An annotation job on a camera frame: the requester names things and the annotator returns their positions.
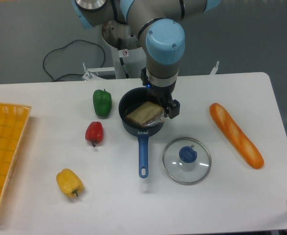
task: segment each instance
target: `blue joint cap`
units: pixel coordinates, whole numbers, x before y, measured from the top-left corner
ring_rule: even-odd
[[[134,0],[120,0],[119,6],[123,12],[123,15],[124,15],[126,21],[127,21],[127,14],[128,14],[129,8],[131,7],[133,1]]]
[[[185,34],[180,24],[161,19],[154,22],[146,37],[147,50],[157,62],[170,65],[181,59],[185,48]]]
[[[179,157],[185,163],[193,163],[197,159],[198,153],[192,149],[192,146],[184,146],[179,151]]]
[[[83,16],[83,14],[81,14],[81,11],[76,5],[75,0],[71,0],[71,4],[73,5],[75,12],[78,15],[78,18],[80,20],[80,23],[83,25],[83,27],[85,29],[93,28],[92,25],[90,25],[89,22],[86,20],[86,18]]]
[[[210,9],[217,7],[220,4],[220,2],[221,0],[207,0],[205,11],[208,11]]]

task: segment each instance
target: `gray floor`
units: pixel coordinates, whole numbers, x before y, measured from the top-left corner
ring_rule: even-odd
[[[218,8],[181,24],[186,52],[179,75],[209,74],[217,60],[219,73],[266,72],[286,120],[287,0],[222,0]],[[0,84],[51,81],[42,68],[45,55],[76,39],[102,45],[104,67],[112,66],[100,32],[100,27],[82,28],[70,0],[0,2]],[[83,73],[82,62],[96,68],[102,59],[98,48],[77,43],[48,57],[46,69],[54,77]]]

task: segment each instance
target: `red bell pepper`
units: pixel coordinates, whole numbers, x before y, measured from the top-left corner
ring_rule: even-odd
[[[101,143],[103,140],[103,126],[98,121],[93,121],[86,130],[86,140],[92,143],[95,147],[96,144]]]

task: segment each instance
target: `pepper stem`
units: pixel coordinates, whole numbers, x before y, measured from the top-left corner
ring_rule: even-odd
[[[76,194],[76,197],[78,197],[78,193],[77,193],[77,189],[75,189],[73,192],[71,192],[71,194]]]

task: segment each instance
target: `green bell pepper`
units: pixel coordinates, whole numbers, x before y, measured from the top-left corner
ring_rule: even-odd
[[[112,96],[104,90],[96,90],[93,93],[93,106],[95,113],[100,117],[107,117],[112,108]]]

